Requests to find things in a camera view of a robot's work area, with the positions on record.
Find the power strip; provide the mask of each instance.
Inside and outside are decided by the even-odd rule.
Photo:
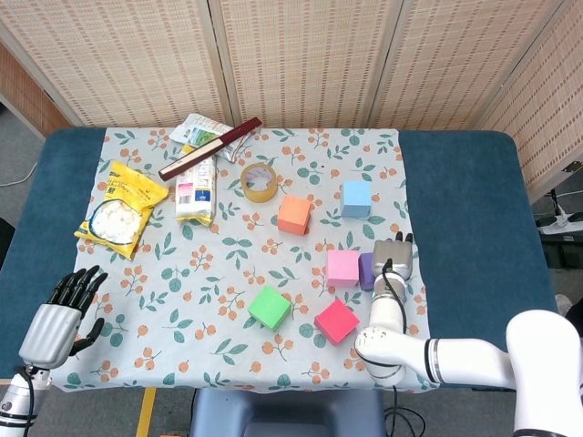
[[[538,227],[538,232],[544,235],[570,234],[572,232],[583,231],[583,221],[568,221],[568,218],[575,214],[562,214],[555,216],[555,222],[550,225]]]

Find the light blue cube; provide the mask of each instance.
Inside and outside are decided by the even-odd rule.
[[[340,211],[343,217],[367,217],[371,212],[373,185],[364,180],[343,182]]]

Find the blue table surface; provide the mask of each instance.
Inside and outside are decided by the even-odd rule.
[[[0,378],[38,306],[73,269],[105,129],[53,134],[0,271]],[[401,131],[407,197],[429,328],[435,338],[478,338],[506,349],[506,325],[524,310],[557,310],[550,277],[506,134]]]

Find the tape roll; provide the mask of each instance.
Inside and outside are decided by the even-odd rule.
[[[240,184],[245,197],[255,203],[267,202],[277,193],[277,175],[273,168],[262,162],[244,168],[240,174]]]

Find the cube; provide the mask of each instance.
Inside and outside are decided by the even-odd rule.
[[[338,299],[314,319],[316,327],[334,345],[344,340],[356,328],[358,322],[353,312]]]
[[[249,306],[249,314],[270,330],[277,330],[292,305],[274,287],[265,286]]]
[[[312,203],[307,198],[285,196],[277,215],[278,229],[292,234],[305,234],[308,220],[310,219],[311,206]]]
[[[366,217],[371,212],[373,184],[365,180],[345,180],[340,199],[343,217]]]
[[[354,287],[358,283],[358,252],[328,250],[326,284],[330,287]]]
[[[358,258],[358,281],[361,284],[362,291],[371,291],[374,289],[373,274],[373,253],[361,253]]]

